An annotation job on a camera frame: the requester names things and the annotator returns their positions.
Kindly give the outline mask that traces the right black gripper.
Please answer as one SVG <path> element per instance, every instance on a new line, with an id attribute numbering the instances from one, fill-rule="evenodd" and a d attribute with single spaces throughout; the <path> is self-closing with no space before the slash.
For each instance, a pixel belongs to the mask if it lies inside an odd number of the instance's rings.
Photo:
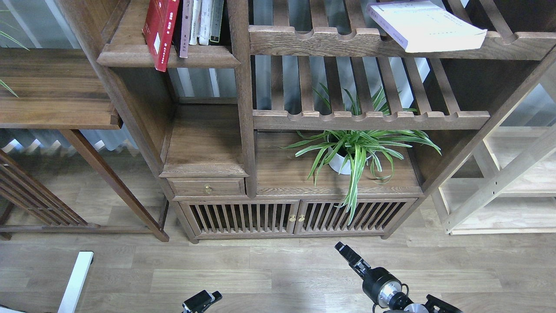
<path id="1" fill-rule="evenodd" d="M 401 282 L 383 267 L 372 269 L 348 245 L 338 242 L 335 248 L 349 266 L 363 279 L 363 292 L 381 308 L 389 308 L 389 302 L 402 291 Z"/>

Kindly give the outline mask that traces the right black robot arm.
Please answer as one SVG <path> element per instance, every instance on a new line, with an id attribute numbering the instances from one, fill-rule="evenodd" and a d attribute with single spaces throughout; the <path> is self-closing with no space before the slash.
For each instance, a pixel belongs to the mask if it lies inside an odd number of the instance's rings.
<path id="1" fill-rule="evenodd" d="M 363 292 L 375 307 L 385 309 L 387 313 L 461 313 L 462 311 L 436 298 L 427 295 L 427 302 L 419 304 L 409 298 L 409 287 L 402 284 L 383 267 L 372 269 L 370 265 L 348 245 L 338 242 L 335 248 L 340 252 L 349 266 L 363 279 Z"/>

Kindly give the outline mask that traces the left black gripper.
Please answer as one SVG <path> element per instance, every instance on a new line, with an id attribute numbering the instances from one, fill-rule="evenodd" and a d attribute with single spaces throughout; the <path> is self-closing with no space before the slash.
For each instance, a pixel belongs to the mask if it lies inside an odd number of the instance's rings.
<path id="1" fill-rule="evenodd" d="M 183 302 L 183 313 L 204 313 L 213 303 L 221 299 L 222 295 L 219 291 L 209 293 L 202 290 Z"/>

